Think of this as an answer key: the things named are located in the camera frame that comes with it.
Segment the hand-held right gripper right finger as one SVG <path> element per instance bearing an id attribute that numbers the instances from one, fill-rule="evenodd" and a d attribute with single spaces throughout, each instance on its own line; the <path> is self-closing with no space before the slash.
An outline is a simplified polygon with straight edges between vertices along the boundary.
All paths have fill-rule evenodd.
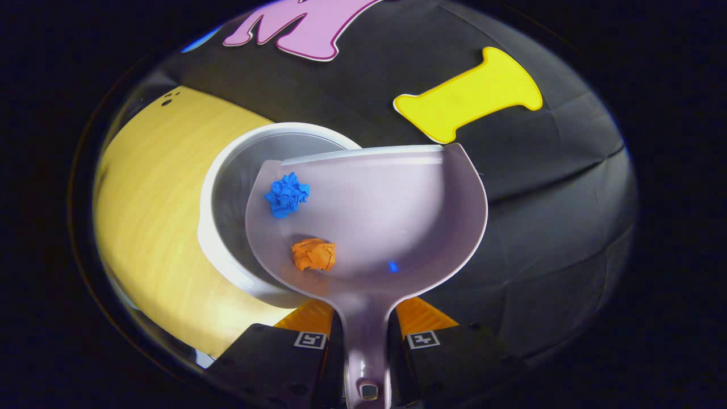
<path id="1" fill-rule="evenodd" d="M 524 360 L 480 323 L 459 324 L 419 297 L 394 308 L 389 330 L 394 408 L 460 408 L 524 375 Z"/>

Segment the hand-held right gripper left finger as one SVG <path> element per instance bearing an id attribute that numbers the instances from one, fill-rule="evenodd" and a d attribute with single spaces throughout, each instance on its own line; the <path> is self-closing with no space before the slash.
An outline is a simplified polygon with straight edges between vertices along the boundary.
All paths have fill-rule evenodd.
<path id="1" fill-rule="evenodd" d="M 207 374 L 245 408 L 343 408 L 343 364 L 338 314 L 311 300 L 274 326 L 252 324 Z"/>

